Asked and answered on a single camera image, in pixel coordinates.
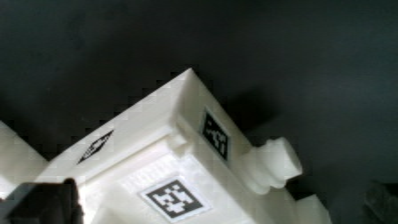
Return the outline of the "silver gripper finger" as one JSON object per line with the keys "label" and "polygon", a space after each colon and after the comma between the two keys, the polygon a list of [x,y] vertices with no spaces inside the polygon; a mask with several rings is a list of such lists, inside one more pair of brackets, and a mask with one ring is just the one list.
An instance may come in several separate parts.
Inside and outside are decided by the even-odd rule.
{"label": "silver gripper finger", "polygon": [[24,182],[0,199],[0,224],[81,224],[77,188],[60,183]]}

